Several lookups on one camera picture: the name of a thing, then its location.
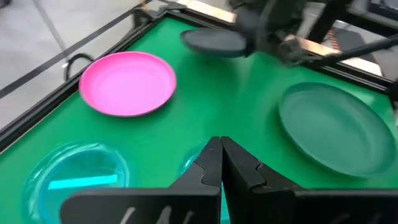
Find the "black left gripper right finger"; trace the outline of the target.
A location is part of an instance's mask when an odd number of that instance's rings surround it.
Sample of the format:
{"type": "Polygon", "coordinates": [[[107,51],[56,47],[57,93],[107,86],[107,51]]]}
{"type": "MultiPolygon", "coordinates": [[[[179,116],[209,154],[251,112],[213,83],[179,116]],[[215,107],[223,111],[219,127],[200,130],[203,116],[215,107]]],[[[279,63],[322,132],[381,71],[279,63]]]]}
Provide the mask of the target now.
{"type": "Polygon", "coordinates": [[[397,223],[397,191],[305,189],[221,138],[231,223],[397,223]]]}

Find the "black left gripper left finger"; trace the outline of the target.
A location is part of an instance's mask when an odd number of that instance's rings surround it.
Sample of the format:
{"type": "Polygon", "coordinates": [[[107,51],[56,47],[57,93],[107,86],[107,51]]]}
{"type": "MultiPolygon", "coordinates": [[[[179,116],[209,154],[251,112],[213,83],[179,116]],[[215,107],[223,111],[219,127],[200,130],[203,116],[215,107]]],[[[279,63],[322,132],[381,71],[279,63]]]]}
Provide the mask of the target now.
{"type": "Polygon", "coordinates": [[[213,137],[167,188],[82,190],[66,199],[60,221],[70,224],[219,223],[222,142],[213,137]]]}

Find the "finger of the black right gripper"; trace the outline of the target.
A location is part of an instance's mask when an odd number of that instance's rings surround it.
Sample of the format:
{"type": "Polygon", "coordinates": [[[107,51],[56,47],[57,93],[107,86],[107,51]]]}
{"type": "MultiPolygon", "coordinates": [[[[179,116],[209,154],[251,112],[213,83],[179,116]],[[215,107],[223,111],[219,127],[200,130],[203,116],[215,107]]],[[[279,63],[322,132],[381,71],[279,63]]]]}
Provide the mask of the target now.
{"type": "Polygon", "coordinates": [[[241,6],[236,10],[236,30],[246,40],[244,54],[246,57],[253,54],[259,46],[258,28],[259,12],[246,6],[241,6]]]}

